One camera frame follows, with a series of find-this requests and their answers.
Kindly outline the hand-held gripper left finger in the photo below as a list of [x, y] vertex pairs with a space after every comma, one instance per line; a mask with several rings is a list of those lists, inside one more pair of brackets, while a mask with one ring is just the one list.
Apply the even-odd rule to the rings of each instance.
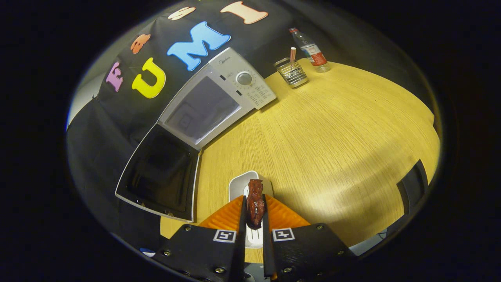
[[184, 224], [152, 260], [189, 282], [244, 281], [247, 197], [241, 195], [226, 207], [234, 207], [236, 227]]

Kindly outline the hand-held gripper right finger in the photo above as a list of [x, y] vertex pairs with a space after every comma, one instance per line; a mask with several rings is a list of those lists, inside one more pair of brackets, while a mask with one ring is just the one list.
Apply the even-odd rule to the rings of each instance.
[[357, 257], [325, 223], [293, 224], [293, 211], [263, 195], [264, 275], [272, 282], [329, 282]]

